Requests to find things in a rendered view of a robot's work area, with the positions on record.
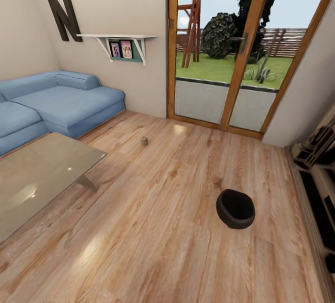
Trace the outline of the pillar candle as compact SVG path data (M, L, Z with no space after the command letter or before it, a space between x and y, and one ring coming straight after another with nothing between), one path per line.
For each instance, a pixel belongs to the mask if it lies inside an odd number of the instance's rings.
M141 137L141 144L142 144L142 146L148 145L148 139L147 139L146 136Z

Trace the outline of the cauldron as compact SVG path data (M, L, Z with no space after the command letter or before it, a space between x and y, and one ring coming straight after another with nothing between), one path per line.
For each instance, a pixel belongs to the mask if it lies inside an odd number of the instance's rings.
M255 220L255 205L245 193L224 190L216 201L219 218L231 229L246 229Z

